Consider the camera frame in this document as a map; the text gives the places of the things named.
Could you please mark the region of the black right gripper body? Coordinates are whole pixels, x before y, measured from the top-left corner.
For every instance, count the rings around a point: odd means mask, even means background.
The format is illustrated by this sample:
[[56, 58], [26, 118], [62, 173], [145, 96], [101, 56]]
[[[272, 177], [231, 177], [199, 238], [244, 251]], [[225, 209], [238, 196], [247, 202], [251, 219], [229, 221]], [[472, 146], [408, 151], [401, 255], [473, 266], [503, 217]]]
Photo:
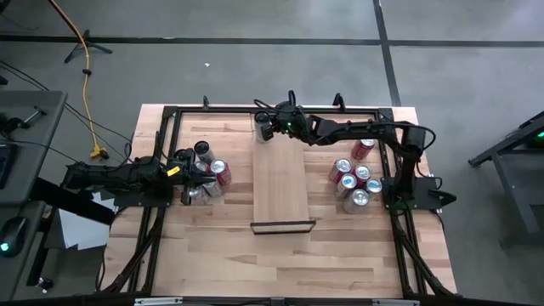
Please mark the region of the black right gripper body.
[[302, 106], [284, 101], [274, 107], [274, 112], [278, 113], [278, 122], [274, 123], [276, 133], [285, 134], [304, 143], [314, 143], [312, 120], [304, 113]]

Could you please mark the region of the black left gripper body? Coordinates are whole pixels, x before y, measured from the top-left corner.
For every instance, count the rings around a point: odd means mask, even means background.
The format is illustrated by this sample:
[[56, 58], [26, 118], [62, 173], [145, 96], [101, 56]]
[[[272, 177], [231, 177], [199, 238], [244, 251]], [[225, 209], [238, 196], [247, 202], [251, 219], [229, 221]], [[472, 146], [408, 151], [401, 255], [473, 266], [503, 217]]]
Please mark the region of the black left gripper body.
[[195, 162], [196, 153], [191, 148], [177, 150], [166, 160], [168, 181], [172, 186], [181, 189], [181, 202], [185, 206], [191, 205], [190, 190], [197, 186], [201, 173]]

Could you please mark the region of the white paper sheets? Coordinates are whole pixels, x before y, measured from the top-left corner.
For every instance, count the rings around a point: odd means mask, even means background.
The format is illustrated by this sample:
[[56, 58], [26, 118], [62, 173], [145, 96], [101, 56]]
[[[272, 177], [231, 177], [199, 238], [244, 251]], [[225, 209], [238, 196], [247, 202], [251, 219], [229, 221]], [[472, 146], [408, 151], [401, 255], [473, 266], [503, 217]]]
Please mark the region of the white paper sheets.
[[[78, 196], [106, 207], [113, 213], [118, 211], [118, 208], [114, 205], [115, 196], [109, 191], [82, 190]], [[109, 225], [79, 217], [75, 213], [66, 210], [59, 211], [59, 220], [66, 249], [75, 247], [78, 251], [81, 251], [94, 247], [103, 247], [109, 240], [111, 229]]]

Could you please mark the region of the grey desk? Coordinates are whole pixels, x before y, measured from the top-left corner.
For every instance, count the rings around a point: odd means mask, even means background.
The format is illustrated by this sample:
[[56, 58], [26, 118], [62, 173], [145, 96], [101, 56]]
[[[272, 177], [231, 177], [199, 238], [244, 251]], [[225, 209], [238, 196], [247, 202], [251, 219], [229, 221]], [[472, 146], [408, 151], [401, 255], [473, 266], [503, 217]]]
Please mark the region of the grey desk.
[[25, 244], [13, 258], [0, 256], [0, 302], [13, 298], [31, 250], [45, 204], [30, 201], [29, 196], [48, 147], [59, 124], [67, 94], [60, 91], [0, 91], [0, 113], [6, 117], [25, 120], [34, 113], [34, 106], [47, 112], [31, 121], [27, 129], [11, 133], [18, 145], [18, 153], [5, 187], [0, 190], [0, 229], [10, 218], [27, 219]]

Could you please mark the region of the black tripod stand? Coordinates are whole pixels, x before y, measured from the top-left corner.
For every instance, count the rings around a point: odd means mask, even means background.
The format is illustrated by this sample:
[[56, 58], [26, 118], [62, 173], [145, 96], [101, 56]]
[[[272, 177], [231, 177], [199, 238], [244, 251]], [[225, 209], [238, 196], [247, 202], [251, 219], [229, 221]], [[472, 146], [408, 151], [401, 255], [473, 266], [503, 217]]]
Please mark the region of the black tripod stand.
[[88, 51], [90, 48], [96, 48], [102, 52], [105, 52], [107, 54], [112, 54], [113, 51], [104, 48], [102, 46], [99, 46], [98, 44], [90, 41], [90, 31], [86, 30], [82, 35], [80, 41], [76, 44], [76, 46], [71, 50], [71, 52], [68, 54], [68, 56], [65, 58], [64, 63], [68, 64], [71, 60], [73, 60], [77, 53], [82, 50], [86, 56], [88, 57]]

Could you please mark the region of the black metal clamp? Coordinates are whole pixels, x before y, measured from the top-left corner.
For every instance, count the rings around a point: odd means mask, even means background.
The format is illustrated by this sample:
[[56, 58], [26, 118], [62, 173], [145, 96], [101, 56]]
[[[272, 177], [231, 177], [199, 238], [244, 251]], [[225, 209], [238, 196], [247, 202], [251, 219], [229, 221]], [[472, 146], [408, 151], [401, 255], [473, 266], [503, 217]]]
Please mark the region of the black metal clamp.
[[44, 109], [36, 105], [34, 106], [34, 110], [34, 113], [25, 120], [18, 117], [5, 119], [3, 116], [0, 116], [0, 133], [5, 137], [8, 137], [14, 130], [18, 128], [27, 129], [31, 126], [31, 121], [37, 119], [39, 116], [47, 115], [47, 112]]

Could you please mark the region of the black keyboard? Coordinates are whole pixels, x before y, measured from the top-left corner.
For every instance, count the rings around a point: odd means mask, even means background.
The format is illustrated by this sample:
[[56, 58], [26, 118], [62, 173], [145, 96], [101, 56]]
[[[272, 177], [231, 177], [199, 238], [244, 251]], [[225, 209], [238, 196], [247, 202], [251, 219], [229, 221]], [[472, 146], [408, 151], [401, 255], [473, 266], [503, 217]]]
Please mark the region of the black keyboard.
[[0, 144], [0, 190], [8, 181], [17, 153], [17, 144]]

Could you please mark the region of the black computer mouse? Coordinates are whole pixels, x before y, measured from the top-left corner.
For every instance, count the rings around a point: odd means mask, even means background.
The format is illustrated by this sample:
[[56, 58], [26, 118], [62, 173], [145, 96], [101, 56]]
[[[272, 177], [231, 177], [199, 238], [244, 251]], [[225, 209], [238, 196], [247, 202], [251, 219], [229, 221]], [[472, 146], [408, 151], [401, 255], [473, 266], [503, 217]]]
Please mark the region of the black computer mouse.
[[0, 229], [0, 256], [13, 258], [17, 256], [24, 244], [27, 219], [16, 216], [8, 219]]

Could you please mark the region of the black side cart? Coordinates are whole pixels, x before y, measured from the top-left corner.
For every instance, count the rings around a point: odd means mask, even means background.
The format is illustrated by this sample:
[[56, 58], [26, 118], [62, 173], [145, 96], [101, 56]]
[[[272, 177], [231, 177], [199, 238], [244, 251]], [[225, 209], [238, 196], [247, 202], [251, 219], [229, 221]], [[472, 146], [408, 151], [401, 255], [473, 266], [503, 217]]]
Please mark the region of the black side cart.
[[488, 161], [494, 163], [507, 198], [523, 224], [518, 234], [500, 242], [501, 247], [544, 246], [544, 111], [468, 164], [479, 167]]

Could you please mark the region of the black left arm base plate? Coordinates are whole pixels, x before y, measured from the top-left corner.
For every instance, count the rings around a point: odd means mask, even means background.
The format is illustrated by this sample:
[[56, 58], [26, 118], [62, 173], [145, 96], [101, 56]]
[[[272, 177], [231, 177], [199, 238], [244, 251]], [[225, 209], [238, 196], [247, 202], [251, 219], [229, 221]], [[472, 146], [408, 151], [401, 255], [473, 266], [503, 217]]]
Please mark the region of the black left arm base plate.
[[168, 207], [173, 198], [173, 187], [116, 192], [114, 205], [118, 207]]

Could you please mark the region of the wooden shelf with black frame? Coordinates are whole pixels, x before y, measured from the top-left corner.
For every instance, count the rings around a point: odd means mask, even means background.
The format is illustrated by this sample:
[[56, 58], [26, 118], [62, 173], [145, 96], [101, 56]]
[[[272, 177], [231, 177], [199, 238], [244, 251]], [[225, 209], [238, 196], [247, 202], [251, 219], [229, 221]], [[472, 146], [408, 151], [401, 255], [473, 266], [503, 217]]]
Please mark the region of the wooden shelf with black frame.
[[315, 227], [309, 216], [303, 144], [284, 134], [252, 149], [254, 235], [306, 234]]

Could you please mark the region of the silver mounting bracket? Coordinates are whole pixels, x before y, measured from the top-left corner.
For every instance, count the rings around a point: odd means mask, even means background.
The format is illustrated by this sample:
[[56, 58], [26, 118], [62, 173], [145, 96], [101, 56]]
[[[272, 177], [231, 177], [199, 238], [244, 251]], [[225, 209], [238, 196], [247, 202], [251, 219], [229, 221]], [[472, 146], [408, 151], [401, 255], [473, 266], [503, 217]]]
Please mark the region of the silver mounting bracket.
[[181, 297], [145, 297], [136, 298], [133, 306], [182, 306], [184, 300]]
[[372, 306], [421, 306], [419, 301], [406, 299], [372, 299]]

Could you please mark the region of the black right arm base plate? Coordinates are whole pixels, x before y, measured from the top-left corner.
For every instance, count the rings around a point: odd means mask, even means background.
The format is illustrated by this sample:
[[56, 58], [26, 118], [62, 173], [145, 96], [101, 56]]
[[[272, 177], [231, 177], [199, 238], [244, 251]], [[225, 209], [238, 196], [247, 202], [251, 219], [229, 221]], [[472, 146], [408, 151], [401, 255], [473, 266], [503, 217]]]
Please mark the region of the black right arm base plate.
[[439, 190], [435, 178], [386, 177], [381, 183], [384, 206], [389, 211], [436, 210], [457, 200], [450, 192]]

